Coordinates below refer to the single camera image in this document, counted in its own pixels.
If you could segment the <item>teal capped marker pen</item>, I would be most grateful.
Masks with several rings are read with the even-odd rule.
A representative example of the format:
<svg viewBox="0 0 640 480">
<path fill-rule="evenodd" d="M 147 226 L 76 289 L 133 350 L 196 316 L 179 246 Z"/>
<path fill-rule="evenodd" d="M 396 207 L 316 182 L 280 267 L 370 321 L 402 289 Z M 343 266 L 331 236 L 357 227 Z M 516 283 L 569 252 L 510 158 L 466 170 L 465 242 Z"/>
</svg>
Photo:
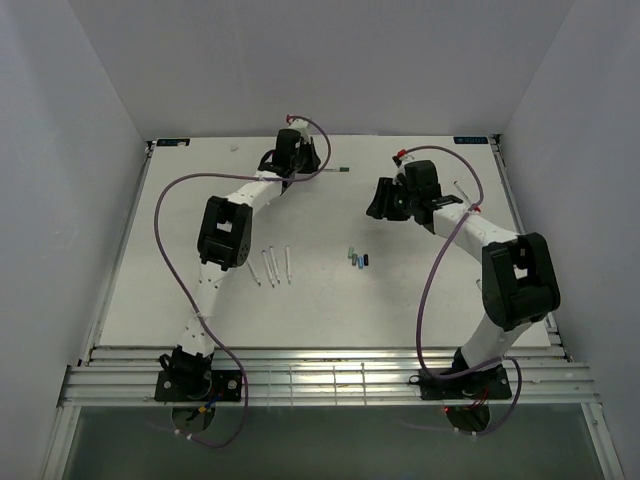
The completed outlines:
<svg viewBox="0 0 640 480">
<path fill-rule="evenodd" d="M 291 249 L 290 249 L 290 245 L 286 245 L 286 246 L 285 246 L 284 254 L 285 254 L 285 272 L 286 272 L 286 278 L 287 278 L 287 282 L 288 282 L 288 284 L 290 285 L 290 284 L 292 283 Z"/>
</svg>

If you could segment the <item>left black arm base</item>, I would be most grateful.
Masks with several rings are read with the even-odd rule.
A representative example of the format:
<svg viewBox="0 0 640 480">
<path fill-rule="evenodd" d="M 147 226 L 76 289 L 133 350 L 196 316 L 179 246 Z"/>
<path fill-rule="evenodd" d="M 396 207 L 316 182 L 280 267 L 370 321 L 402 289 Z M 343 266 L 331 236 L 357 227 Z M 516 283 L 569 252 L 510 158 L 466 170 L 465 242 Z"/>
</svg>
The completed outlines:
<svg viewBox="0 0 640 480">
<path fill-rule="evenodd" d="M 153 396 L 157 402 L 239 402 L 242 397 L 239 370 L 212 369 L 206 363 L 180 369 L 167 358 L 161 358 L 160 364 Z"/>
</svg>

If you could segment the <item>blue capped marker pen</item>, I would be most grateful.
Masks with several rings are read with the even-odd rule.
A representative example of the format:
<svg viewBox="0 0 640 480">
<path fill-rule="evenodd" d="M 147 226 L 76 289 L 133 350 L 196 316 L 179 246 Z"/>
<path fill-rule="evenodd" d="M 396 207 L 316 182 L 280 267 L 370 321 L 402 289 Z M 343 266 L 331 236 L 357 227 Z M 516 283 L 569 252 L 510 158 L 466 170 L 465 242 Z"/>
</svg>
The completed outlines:
<svg viewBox="0 0 640 480">
<path fill-rule="evenodd" d="M 261 251 L 261 258 L 262 258 L 262 261 L 263 261 L 263 265 L 264 265 L 264 268 L 265 268 L 265 272 L 266 272 L 266 275 L 267 275 L 268 281 L 269 281 L 269 283 L 270 283 L 271 287 L 272 287 L 272 288 L 275 288 L 275 286 L 276 286 L 276 279 L 275 279 L 275 277 L 274 277 L 274 273 L 273 273 L 273 270 L 272 270 L 272 268 L 271 268 L 271 263 L 270 263 L 269 255 L 268 255 L 268 253 L 267 253 L 267 251 L 266 251 L 266 250 L 262 250 L 262 251 Z"/>
</svg>

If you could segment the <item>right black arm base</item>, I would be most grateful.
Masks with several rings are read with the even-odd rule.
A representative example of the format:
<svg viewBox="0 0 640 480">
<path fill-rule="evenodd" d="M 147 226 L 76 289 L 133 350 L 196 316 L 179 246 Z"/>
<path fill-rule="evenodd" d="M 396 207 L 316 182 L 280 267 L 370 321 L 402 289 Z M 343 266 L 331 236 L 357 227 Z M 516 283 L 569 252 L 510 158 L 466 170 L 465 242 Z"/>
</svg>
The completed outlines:
<svg viewBox="0 0 640 480">
<path fill-rule="evenodd" d="M 422 400 L 478 401 L 512 397 L 506 370 L 501 366 L 453 380 L 437 380 L 420 371 L 410 376 L 408 383 L 419 387 Z"/>
</svg>

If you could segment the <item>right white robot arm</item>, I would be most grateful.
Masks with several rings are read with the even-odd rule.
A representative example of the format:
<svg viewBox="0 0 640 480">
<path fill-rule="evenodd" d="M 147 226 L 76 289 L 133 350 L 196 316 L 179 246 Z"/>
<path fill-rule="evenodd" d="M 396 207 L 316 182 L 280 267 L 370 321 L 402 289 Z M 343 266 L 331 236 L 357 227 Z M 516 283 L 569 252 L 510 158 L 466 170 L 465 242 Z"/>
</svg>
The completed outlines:
<svg viewBox="0 0 640 480">
<path fill-rule="evenodd" d="M 379 179 L 366 213 L 377 220 L 412 220 L 465 251 L 481 267 L 483 316 L 471 337 L 443 371 L 421 367 L 412 382 L 423 396 L 508 398 L 502 362 L 515 341 L 555 311 L 559 286 L 545 238 L 518 234 L 486 220 L 478 206 L 445 195 L 430 160 L 393 159 L 393 177 Z"/>
</svg>

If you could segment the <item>black capped marker pen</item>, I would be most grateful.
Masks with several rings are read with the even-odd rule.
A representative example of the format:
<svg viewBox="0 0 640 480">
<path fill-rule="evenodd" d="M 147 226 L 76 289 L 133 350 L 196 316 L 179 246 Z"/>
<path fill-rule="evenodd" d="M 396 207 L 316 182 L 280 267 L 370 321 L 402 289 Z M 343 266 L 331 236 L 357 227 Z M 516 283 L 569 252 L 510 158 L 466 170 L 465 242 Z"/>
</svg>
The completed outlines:
<svg viewBox="0 0 640 480">
<path fill-rule="evenodd" d="M 253 263 L 250 260 L 247 260 L 247 266 L 248 266 L 248 269 L 250 271 L 250 274 L 251 274 L 253 280 L 256 282 L 256 284 L 258 286 L 261 286 L 262 285 L 261 279 L 258 276 L 258 274 L 256 273 L 256 270 L 255 270 L 255 268 L 253 266 Z"/>
</svg>

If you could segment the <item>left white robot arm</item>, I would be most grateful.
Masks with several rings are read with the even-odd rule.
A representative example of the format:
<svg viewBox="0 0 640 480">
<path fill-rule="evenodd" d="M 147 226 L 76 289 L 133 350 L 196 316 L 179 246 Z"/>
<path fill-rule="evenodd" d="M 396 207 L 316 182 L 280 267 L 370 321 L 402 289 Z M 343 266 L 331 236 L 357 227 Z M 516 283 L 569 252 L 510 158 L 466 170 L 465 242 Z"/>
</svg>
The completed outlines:
<svg viewBox="0 0 640 480">
<path fill-rule="evenodd" d="M 220 342 L 211 331 L 209 318 L 221 285 L 230 272 L 243 266 L 249 258 L 254 215 L 283 195 L 290 185 L 313 178 L 325 166 L 317 154 L 309 123 L 296 118 L 278 132 L 275 147 L 261 158 L 254 175 L 223 174 L 223 179 L 243 180 L 245 184 L 225 197 L 212 196 L 205 203 L 196 243 L 200 265 L 195 293 L 190 292 L 166 253 L 160 237 L 159 217 L 162 202 L 173 187 L 191 179 L 205 178 L 207 174 L 180 177 L 161 191 L 153 217 L 156 245 L 185 293 L 193 317 L 172 353 L 159 358 L 162 372 L 156 400 L 209 401 L 221 396 L 236 401 L 240 398 L 243 376 L 236 374 L 233 380 L 237 386 L 223 393 L 222 383 L 211 368 Z"/>
</svg>

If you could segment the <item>grey capped marker pen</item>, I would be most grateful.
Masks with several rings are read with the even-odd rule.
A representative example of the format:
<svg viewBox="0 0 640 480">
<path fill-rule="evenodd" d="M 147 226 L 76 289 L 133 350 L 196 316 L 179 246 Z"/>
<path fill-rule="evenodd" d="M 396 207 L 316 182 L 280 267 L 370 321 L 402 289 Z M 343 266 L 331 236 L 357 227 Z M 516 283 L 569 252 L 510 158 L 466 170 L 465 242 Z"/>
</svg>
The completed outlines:
<svg viewBox="0 0 640 480">
<path fill-rule="evenodd" d="M 280 272 L 279 272 L 279 267 L 278 267 L 278 263 L 277 263 L 277 259 L 276 259 L 276 253 L 275 253 L 275 249 L 273 246 L 269 246 L 269 258 L 270 258 L 270 265 L 271 265 L 271 270 L 273 272 L 273 276 L 275 278 L 275 281 L 277 282 L 277 284 L 281 283 L 281 277 L 280 277 Z"/>
</svg>

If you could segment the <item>red capped marker pen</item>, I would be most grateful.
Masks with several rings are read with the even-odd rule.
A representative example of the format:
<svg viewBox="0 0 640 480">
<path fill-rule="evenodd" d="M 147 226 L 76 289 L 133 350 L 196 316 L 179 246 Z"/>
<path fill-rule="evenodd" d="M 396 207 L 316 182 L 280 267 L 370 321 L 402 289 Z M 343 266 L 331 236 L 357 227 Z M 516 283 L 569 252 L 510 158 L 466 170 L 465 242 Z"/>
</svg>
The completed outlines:
<svg viewBox="0 0 640 480">
<path fill-rule="evenodd" d="M 464 200 L 464 202 L 467 204 L 467 206 L 469 207 L 469 210 L 474 212 L 474 213 L 480 214 L 481 213 L 481 208 L 471 200 L 471 198 L 467 195 L 467 193 L 462 188 L 460 183 L 458 181 L 454 181 L 453 182 L 453 186 L 458 191 L 459 195 Z"/>
</svg>

